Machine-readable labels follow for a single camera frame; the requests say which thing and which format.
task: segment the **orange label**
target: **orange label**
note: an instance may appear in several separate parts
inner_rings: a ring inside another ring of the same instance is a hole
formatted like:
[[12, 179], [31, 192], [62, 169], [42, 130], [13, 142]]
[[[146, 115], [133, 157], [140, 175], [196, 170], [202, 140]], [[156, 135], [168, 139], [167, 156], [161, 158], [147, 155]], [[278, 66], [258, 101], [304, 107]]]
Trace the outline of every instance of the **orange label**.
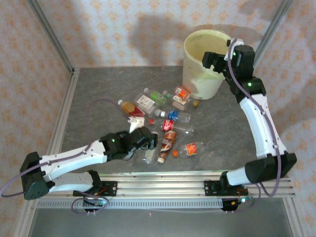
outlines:
[[178, 87], [176, 90], [175, 90], [175, 94], [177, 95], [177, 96], [179, 96], [181, 99], [183, 99], [183, 100], [186, 100], [186, 98], [187, 98], [187, 96], [188, 96], [188, 94], [187, 94], [187, 92], [184, 90], [184, 88], [183, 87]]
[[186, 148], [187, 148], [188, 156], [195, 155], [198, 152], [197, 147], [193, 142], [186, 144]]

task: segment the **crushed bottle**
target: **crushed bottle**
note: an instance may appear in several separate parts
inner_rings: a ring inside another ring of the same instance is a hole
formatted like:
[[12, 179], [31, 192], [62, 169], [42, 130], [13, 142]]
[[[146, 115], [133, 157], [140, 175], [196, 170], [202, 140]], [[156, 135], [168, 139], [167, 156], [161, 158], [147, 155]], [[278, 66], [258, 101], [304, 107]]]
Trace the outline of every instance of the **crushed bottle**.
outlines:
[[173, 156], [190, 157], [196, 155], [197, 153], [202, 153], [204, 151], [203, 142], [192, 142], [179, 147], [178, 150], [173, 151]]
[[194, 128], [188, 122], [176, 122], [168, 119], [149, 119], [149, 125], [158, 125], [163, 131], [174, 130], [186, 134], [193, 134]]
[[160, 116], [162, 118], [178, 122], [190, 122], [191, 120], [190, 114], [179, 112], [177, 110], [169, 110], [168, 112], [156, 110], [155, 115], [158, 117]]

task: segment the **orange bottle cap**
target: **orange bottle cap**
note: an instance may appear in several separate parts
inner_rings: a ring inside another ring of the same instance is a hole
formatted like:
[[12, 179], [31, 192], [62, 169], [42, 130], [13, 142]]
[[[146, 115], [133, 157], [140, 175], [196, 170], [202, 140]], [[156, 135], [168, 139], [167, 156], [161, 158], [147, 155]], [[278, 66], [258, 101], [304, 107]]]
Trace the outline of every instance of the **orange bottle cap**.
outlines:
[[174, 150], [174, 151], [173, 151], [173, 156], [174, 156], [174, 157], [177, 157], [177, 156], [178, 156], [178, 151], [177, 151], [177, 150]]

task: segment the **gray table surface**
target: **gray table surface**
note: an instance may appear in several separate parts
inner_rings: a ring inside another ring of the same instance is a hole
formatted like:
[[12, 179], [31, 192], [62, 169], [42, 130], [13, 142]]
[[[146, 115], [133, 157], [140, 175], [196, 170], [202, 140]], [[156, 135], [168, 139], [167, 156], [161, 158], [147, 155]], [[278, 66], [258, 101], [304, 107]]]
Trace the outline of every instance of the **gray table surface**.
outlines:
[[[159, 92], [172, 91], [182, 82], [182, 67], [118, 67], [81, 69], [67, 121], [62, 151], [87, 145], [92, 141], [85, 120], [93, 131], [93, 139], [110, 132], [129, 129], [129, 123], [114, 105], [107, 102], [88, 105], [100, 98], [132, 101], [145, 87]], [[189, 158], [174, 158], [169, 154], [164, 164], [155, 161], [150, 165], [142, 161], [145, 152], [139, 151], [131, 160], [114, 160], [92, 165], [99, 173], [227, 170], [243, 166], [256, 159], [255, 144], [246, 116], [235, 97], [223, 82], [218, 93], [201, 101], [198, 108], [189, 108], [192, 135], [178, 133], [174, 148], [189, 142], [203, 142], [204, 152]]]

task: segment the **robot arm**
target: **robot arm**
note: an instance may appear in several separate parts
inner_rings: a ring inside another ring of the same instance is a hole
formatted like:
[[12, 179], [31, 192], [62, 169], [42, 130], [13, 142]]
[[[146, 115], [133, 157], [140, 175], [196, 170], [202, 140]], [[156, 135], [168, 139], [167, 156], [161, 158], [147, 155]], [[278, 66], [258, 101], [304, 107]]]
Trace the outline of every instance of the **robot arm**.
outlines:
[[43, 166], [21, 177], [24, 198], [37, 199], [55, 191], [94, 193], [99, 190], [102, 184], [96, 171], [81, 174], [69, 172], [114, 159], [129, 160], [137, 150], [157, 146], [158, 137], [144, 127], [144, 118], [130, 117], [129, 123], [129, 132], [109, 133], [88, 146], [50, 156], [39, 157], [37, 152], [28, 154], [20, 172], [36, 165]]
[[[227, 46], [230, 46], [231, 41], [228, 40]], [[226, 82], [230, 86], [230, 90], [236, 97], [244, 111], [256, 145], [256, 155], [258, 160], [248, 162], [244, 167], [236, 170], [224, 172], [221, 177], [221, 189], [237, 186], [248, 183], [258, 183], [267, 180], [272, 180], [277, 177], [277, 152], [276, 146], [281, 157], [281, 177], [284, 177], [287, 172], [296, 163], [295, 154], [289, 154], [286, 147], [281, 142], [281, 139], [276, 131], [273, 123], [267, 97], [266, 90], [262, 81], [253, 76], [253, 63], [255, 52], [252, 47], [243, 45], [242, 40], [237, 39], [234, 45], [231, 45], [231, 54], [220, 55], [214, 52], [206, 52], [202, 63], [205, 68], [211, 68], [213, 71], [223, 73]], [[258, 106], [240, 90], [234, 82], [228, 68], [228, 57], [232, 61], [232, 69], [235, 77], [241, 87], [248, 92], [251, 97], [262, 107], [263, 112]], [[274, 143], [270, 127], [264, 118], [264, 114], [269, 118], [276, 144]]]

